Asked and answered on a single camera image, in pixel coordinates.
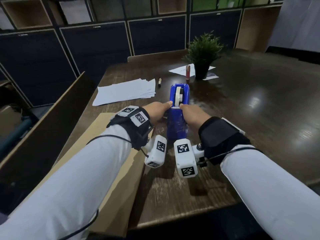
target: cardboard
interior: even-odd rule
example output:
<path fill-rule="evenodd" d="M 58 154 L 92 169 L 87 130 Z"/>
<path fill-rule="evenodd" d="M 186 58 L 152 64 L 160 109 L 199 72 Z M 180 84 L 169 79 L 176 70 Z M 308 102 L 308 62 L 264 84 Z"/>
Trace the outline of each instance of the cardboard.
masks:
<path fill-rule="evenodd" d="M 101 113 L 66 154 L 53 166 L 50 172 L 26 197 L 29 198 L 55 171 L 80 151 L 92 138 L 100 135 L 114 113 Z M 141 151 L 131 149 L 116 179 L 99 207 L 99 216 L 89 227 L 91 232 L 125 237 L 134 199 L 138 190 L 145 156 Z"/>

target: blue tape dispenser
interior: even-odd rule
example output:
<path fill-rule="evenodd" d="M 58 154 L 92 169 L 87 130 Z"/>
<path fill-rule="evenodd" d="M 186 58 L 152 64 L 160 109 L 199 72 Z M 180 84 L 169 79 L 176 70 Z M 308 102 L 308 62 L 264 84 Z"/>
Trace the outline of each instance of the blue tape dispenser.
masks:
<path fill-rule="evenodd" d="M 189 104 L 190 88 L 188 84 L 176 83 L 170 89 L 170 101 L 172 107 L 168 110 L 167 138 L 179 140 L 187 137 L 187 123 L 183 118 L 179 104 Z"/>

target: green leaves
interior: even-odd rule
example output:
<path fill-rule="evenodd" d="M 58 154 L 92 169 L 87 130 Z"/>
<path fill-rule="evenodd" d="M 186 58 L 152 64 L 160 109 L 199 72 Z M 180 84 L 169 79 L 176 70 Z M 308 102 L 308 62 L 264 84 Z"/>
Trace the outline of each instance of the green leaves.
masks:
<path fill-rule="evenodd" d="M 219 38 L 210 33 L 201 35 L 200 38 L 195 39 L 189 43 L 189 54 L 186 58 L 192 63 L 210 64 L 220 57 L 223 44 L 219 43 Z"/>

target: black plant pot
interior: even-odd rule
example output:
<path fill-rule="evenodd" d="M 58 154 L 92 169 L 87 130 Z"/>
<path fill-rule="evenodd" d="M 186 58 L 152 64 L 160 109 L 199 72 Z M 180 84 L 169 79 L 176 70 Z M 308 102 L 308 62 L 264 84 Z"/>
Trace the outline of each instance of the black plant pot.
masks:
<path fill-rule="evenodd" d="M 196 80 L 205 79 L 207 77 L 209 66 L 210 66 L 210 63 L 209 64 L 206 64 L 206 63 L 194 64 L 195 79 Z"/>

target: cable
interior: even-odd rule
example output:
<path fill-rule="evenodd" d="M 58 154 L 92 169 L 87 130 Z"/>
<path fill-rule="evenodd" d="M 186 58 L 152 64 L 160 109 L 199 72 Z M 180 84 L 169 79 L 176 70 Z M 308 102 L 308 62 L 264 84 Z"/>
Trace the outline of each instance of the cable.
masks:
<path fill-rule="evenodd" d="M 221 153 L 221 154 L 219 154 L 219 155 L 216 155 L 216 156 L 207 158 L 207 159 L 205 160 L 205 162 L 208 162 L 208 161 L 210 161 L 210 160 L 212 160 L 212 159 L 214 159 L 214 158 L 217 158 L 217 157 L 225 156 L 225 155 L 227 155 L 227 154 L 229 154 L 229 153 L 232 153 L 232 152 L 238 152 L 238 151 L 242 151 L 242 150 L 256 150 L 256 151 L 259 151 L 259 152 L 263 153 L 261 150 L 259 150 L 259 149 L 257 149 L 257 148 L 254 148 L 254 147 L 242 147 L 242 148 L 237 148 L 237 149 L 234 149 L 234 150 L 231 150 L 231 151 L 228 151 L 228 152 L 225 152 L 225 153 Z"/>
<path fill-rule="evenodd" d="M 99 135 L 99 136 L 96 136 L 96 137 L 92 138 L 92 139 L 87 143 L 87 145 L 88 145 L 90 142 L 92 142 L 93 140 L 98 139 L 98 138 L 100 138 L 100 137 L 115 137 L 115 138 L 118 138 L 118 139 L 121 139 L 121 140 L 124 140 L 124 141 L 127 141 L 127 142 L 131 143 L 131 141 L 129 141 L 129 140 L 125 139 L 125 138 L 122 138 L 122 137 L 120 137 L 120 136 L 116 136 L 116 135 Z M 142 151 L 142 153 L 144 154 L 144 156 L 149 157 L 149 155 L 147 155 L 141 148 L 140 148 L 139 150 Z"/>
<path fill-rule="evenodd" d="M 96 136 L 94 138 L 92 138 L 86 145 L 88 145 L 90 142 L 94 141 L 95 139 L 98 139 L 100 137 L 115 137 L 115 138 L 118 138 L 118 139 L 121 139 L 121 140 L 124 140 L 124 141 L 127 141 L 129 143 L 131 143 L 131 141 L 125 139 L 125 138 L 122 138 L 120 136 L 116 136 L 116 135 L 99 135 L 99 136 Z M 140 151 L 142 151 L 142 153 L 146 156 L 146 157 L 149 157 L 141 148 L 140 148 Z M 75 232 L 63 237 L 63 238 L 60 238 L 58 240 L 66 240 L 66 239 L 69 239 L 71 237 L 73 237 L 74 235 L 78 234 L 79 232 L 82 232 L 83 230 L 85 230 L 86 228 L 88 228 L 90 225 L 92 225 L 92 223 L 94 223 L 94 221 L 98 218 L 98 215 L 99 215 L 99 210 L 97 210 L 97 213 L 95 215 L 95 217 L 92 219 L 92 221 L 90 221 L 87 225 L 85 225 L 84 227 L 80 228 L 79 230 L 76 230 Z"/>
<path fill-rule="evenodd" d="M 74 235 L 77 235 L 78 233 L 82 232 L 83 230 L 85 230 L 86 228 L 88 228 L 90 225 L 92 225 L 92 223 L 95 222 L 95 220 L 98 218 L 98 215 L 99 215 L 99 209 L 97 210 L 96 212 L 96 215 L 94 216 L 94 218 L 92 219 L 92 221 L 90 221 L 87 225 L 85 225 L 84 227 L 80 228 L 79 230 L 76 230 L 75 232 L 63 237 L 63 238 L 60 238 L 58 240 L 66 240 L 66 239 L 69 239 L 71 237 L 73 237 Z"/>

